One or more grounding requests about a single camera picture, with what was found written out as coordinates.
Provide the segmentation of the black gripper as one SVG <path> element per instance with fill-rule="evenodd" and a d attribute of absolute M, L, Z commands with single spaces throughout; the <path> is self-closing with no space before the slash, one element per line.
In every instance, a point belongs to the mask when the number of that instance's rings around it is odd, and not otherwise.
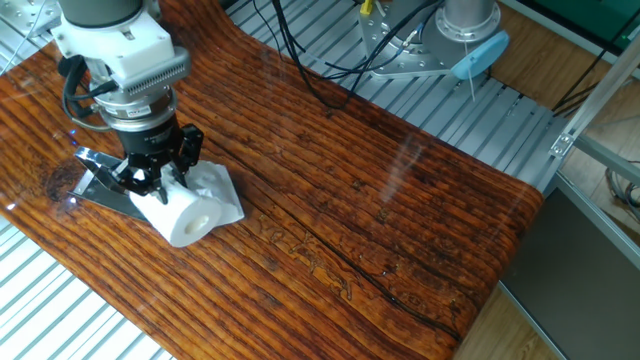
<path fill-rule="evenodd" d="M 140 196 L 153 194 L 162 204 L 168 203 L 167 191 L 161 182 L 161 169 L 170 162 L 166 152 L 178 151 L 172 156 L 173 173 L 186 187 L 185 176 L 198 163 L 204 139 L 204 133 L 193 124 L 180 128 L 175 115 L 148 130 L 118 130 L 117 136 L 127 156 L 113 169 L 117 184 Z"/>

